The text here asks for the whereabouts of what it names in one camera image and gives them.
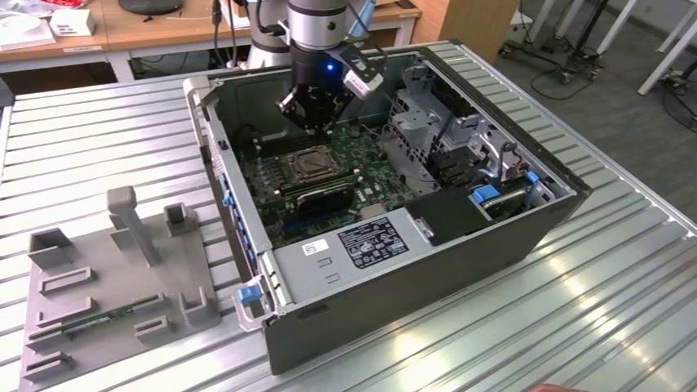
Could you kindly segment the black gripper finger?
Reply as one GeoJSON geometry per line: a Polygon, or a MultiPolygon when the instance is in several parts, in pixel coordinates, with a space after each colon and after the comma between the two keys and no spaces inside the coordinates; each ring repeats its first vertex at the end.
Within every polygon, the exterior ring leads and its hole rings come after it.
{"type": "Polygon", "coordinates": [[[277,102],[283,116],[308,133],[317,132],[323,124],[321,92],[317,87],[300,84],[277,102]]]}
{"type": "Polygon", "coordinates": [[[337,120],[343,115],[343,112],[348,108],[355,94],[351,90],[341,90],[336,94],[331,95],[331,99],[325,103],[323,109],[323,116],[319,125],[319,131],[327,133],[336,126],[337,120]]]}

